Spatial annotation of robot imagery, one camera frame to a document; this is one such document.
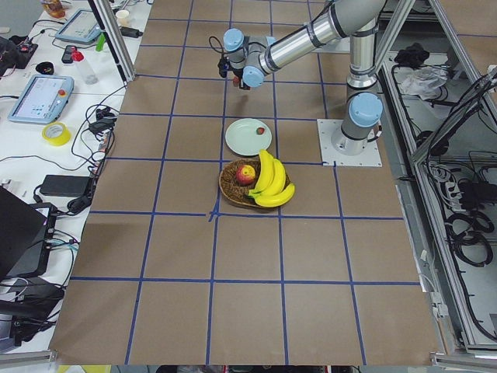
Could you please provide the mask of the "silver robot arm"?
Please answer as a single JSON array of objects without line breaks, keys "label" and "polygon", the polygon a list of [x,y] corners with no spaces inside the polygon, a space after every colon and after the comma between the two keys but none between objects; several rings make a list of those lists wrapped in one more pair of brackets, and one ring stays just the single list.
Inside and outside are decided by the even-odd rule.
[{"label": "silver robot arm", "polygon": [[330,137],[333,148],[343,154],[361,154],[380,137],[370,133],[380,127],[383,104],[377,97],[377,59],[375,43],[377,21],[384,1],[327,1],[311,21],[276,39],[244,34],[237,28],[227,30],[216,52],[220,59],[218,74],[229,72],[240,88],[249,90],[264,83],[265,77],[311,52],[331,52],[349,48],[349,73],[346,78],[346,115]]}]

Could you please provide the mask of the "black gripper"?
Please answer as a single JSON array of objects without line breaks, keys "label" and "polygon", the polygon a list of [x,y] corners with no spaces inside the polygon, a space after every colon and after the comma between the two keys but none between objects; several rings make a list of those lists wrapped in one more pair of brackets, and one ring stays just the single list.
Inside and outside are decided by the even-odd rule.
[{"label": "black gripper", "polygon": [[217,63],[218,74],[221,78],[227,78],[228,73],[231,72],[233,74],[232,79],[236,76],[240,79],[239,85],[234,85],[239,89],[251,89],[245,81],[243,80],[243,71],[241,69],[235,69],[231,66],[230,61],[227,56],[221,56],[219,62]]}]

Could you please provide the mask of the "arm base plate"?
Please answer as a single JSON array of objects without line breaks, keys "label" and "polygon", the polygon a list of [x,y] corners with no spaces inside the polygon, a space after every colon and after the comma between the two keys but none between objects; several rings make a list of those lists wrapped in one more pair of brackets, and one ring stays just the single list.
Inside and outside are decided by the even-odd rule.
[{"label": "arm base plate", "polygon": [[382,167],[377,142],[371,130],[367,139],[353,140],[342,132],[342,120],[317,119],[321,162],[324,166]]}]

